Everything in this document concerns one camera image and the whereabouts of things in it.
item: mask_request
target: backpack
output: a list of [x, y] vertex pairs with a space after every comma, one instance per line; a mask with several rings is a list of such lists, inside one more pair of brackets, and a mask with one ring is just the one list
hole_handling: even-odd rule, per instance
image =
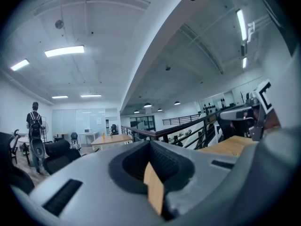
[[40, 133], [40, 129], [41, 129], [41, 124], [39, 122], [41, 116], [40, 114], [38, 114], [37, 116], [34, 116], [34, 114], [32, 112], [29, 113], [31, 116], [31, 120], [30, 120], [30, 125], [29, 125], [29, 134], [31, 135], [31, 138], [40, 138], [41, 137], [41, 133]]

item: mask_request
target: jeans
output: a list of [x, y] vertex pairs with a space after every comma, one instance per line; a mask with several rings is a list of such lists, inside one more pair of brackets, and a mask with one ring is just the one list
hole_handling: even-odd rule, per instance
[[33, 150], [32, 150], [32, 142], [31, 140], [29, 139], [29, 147], [30, 147], [30, 153], [32, 154], [32, 161], [33, 161], [33, 164], [34, 164], [34, 167], [36, 168], [37, 171], [40, 171], [40, 166], [39, 166], [39, 159], [38, 157], [34, 154]]

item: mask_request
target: railing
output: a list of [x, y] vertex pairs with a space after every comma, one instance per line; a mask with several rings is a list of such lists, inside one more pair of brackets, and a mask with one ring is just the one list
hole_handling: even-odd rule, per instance
[[183, 117], [176, 117], [176, 118], [171, 118], [171, 119], [164, 119], [163, 125], [182, 125], [186, 124], [190, 121], [195, 121], [199, 118], [199, 115], [189, 115], [189, 116], [183, 116]]
[[[160, 138], [162, 137], [163, 138], [162, 141], [171, 143], [173, 145], [178, 145], [178, 146], [182, 146], [183, 140], [198, 133], [198, 137], [185, 146], [185, 148], [187, 148], [197, 142], [197, 145], [194, 148], [194, 150], [197, 150], [199, 148], [207, 147], [208, 143], [215, 136], [215, 130], [214, 130], [213, 124], [216, 122], [217, 113], [219, 113], [219, 112], [220, 111], [217, 111], [217, 112], [214, 112], [203, 118], [199, 118], [199, 119], [187, 122], [185, 124], [180, 124], [178, 126], [160, 130], [160, 131], [156, 131], [156, 132], [140, 130], [140, 129], [137, 129], [134, 127], [126, 127], [126, 126], [121, 126], [121, 132], [122, 132], [122, 134], [130, 135], [132, 137], [133, 142], [140, 141], [140, 140], [146, 140], [148, 137], [149, 137], [149, 140], [160, 140]], [[200, 122], [203, 122], [204, 126], [195, 130], [194, 132], [191, 131], [191, 133], [185, 135], [184, 137], [182, 137], [180, 139], [177, 139], [177, 136], [175, 136], [175, 140], [173, 142], [171, 142], [171, 140], [168, 139], [168, 135], [178, 132], [180, 130], [186, 129], [188, 127], [191, 127], [193, 125], [196, 125]]]

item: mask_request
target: ceiling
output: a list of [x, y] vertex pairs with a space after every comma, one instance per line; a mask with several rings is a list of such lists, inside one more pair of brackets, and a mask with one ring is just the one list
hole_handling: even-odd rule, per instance
[[[153, 105], [153, 113], [160, 107], [164, 110], [162, 106], [171, 98], [177, 98], [179, 91], [189, 93], [191, 87], [234, 70], [243, 73], [238, 9], [243, 10], [246, 24], [267, 17], [261, 0], [210, 0], [166, 44], [137, 86], [122, 115], [133, 114], [136, 109], [144, 113], [146, 102]], [[260, 55], [263, 33], [264, 27], [257, 30], [248, 43], [250, 66]]]
[[[1, 35], [1, 71], [52, 103], [78, 102], [84, 94], [120, 101], [123, 60], [135, 25], [151, 0], [25, 0]], [[55, 22], [63, 20], [64, 28]], [[84, 54], [47, 58], [45, 51], [84, 45]], [[10, 67], [30, 64], [13, 72]], [[51, 96], [67, 95], [53, 100]]]

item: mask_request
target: window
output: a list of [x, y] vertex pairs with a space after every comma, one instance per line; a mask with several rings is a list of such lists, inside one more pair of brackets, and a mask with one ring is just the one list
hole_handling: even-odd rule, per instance
[[154, 116], [141, 116], [130, 118], [131, 127], [136, 127], [140, 130], [156, 131]]

